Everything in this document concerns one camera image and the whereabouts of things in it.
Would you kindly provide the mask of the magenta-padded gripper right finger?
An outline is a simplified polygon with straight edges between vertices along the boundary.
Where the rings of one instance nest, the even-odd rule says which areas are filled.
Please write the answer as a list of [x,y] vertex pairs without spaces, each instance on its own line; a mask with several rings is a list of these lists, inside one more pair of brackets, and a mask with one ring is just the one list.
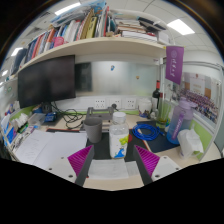
[[144,185],[181,170],[168,156],[159,157],[138,145],[133,147],[133,156]]

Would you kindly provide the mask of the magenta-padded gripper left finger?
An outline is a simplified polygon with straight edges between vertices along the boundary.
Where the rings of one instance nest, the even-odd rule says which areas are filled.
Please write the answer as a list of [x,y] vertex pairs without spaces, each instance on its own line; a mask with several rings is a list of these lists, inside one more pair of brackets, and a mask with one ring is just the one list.
[[94,146],[90,145],[68,157],[61,157],[49,165],[46,170],[78,186],[83,186],[94,153]]

